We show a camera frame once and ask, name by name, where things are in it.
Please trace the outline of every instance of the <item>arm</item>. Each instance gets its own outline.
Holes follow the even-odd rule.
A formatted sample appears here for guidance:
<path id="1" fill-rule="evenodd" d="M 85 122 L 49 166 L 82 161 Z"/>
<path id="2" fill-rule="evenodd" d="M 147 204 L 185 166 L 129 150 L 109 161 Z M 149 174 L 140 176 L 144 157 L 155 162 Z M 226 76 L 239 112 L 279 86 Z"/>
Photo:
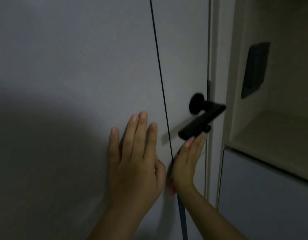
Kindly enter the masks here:
<path id="1" fill-rule="evenodd" d="M 205 144 L 205 134 L 187 141 L 173 166 L 176 192 L 204 239 L 246 240 L 194 187 L 197 160 Z"/>
<path id="2" fill-rule="evenodd" d="M 132 115 L 125 131 L 122 151 L 118 129 L 109 137 L 110 202 L 88 240 L 128 240 L 165 185 L 165 166 L 156 156 L 157 125 L 149 127 L 147 113 Z"/>

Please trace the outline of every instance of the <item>cabinet door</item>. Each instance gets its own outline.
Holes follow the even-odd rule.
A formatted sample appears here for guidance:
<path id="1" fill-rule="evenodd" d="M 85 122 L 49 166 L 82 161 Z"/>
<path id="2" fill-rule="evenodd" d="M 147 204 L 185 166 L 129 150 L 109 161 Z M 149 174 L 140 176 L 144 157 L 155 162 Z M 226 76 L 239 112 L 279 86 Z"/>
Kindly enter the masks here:
<path id="1" fill-rule="evenodd" d="M 225 150 L 218 210 L 248 239 L 308 239 L 308 184 Z"/>
<path id="2" fill-rule="evenodd" d="M 142 110 L 167 133 L 149 0 L 0 0 L 0 239 L 86 239 L 110 129 Z M 170 163 L 168 144 L 157 154 Z M 181 239 L 168 206 L 135 238 Z"/>
<path id="3" fill-rule="evenodd" d="M 166 109 L 173 154 L 183 141 L 177 136 L 192 116 L 191 97 L 207 95 L 208 84 L 208 2 L 209 0 L 152 0 L 160 54 Z M 205 148 L 196 167 L 194 184 L 205 193 Z M 189 239 L 202 239 L 187 214 Z"/>

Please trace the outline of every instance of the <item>door frame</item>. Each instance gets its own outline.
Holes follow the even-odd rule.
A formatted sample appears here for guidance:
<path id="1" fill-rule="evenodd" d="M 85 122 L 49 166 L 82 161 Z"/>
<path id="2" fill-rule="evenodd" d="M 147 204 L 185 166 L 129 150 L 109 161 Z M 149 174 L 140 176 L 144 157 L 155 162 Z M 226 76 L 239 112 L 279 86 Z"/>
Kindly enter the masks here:
<path id="1" fill-rule="evenodd" d="M 235 1 L 209 0 L 210 99 L 221 104 L 226 104 Z M 205 198 L 216 209 L 223 161 L 223 125 L 224 113 L 213 121 L 207 140 Z"/>

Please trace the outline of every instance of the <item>door handle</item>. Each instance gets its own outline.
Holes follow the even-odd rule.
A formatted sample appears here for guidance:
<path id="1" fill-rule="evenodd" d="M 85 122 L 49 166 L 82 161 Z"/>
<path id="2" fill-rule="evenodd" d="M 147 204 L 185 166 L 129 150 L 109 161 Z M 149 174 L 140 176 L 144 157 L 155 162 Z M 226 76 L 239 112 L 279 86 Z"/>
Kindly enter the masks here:
<path id="1" fill-rule="evenodd" d="M 211 130 L 209 123 L 223 113 L 226 106 L 205 100 L 202 93 L 196 93 L 191 98 L 189 109 L 190 113 L 194 115 L 197 115 L 202 110 L 205 113 L 196 117 L 178 132 L 178 136 L 185 141 L 191 137 L 197 137 L 202 132 L 208 133 Z"/>

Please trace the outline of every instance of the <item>forearm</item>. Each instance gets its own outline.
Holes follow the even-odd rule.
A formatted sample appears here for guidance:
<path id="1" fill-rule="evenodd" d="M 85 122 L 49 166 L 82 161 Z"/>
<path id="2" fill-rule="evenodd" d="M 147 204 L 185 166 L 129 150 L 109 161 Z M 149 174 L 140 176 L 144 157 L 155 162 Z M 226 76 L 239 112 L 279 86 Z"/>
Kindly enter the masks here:
<path id="1" fill-rule="evenodd" d="M 204 239 L 246 240 L 194 187 L 180 198 Z"/>
<path id="2" fill-rule="evenodd" d="M 127 206 L 108 206 L 88 240 L 128 240 L 138 228 L 142 217 Z"/>

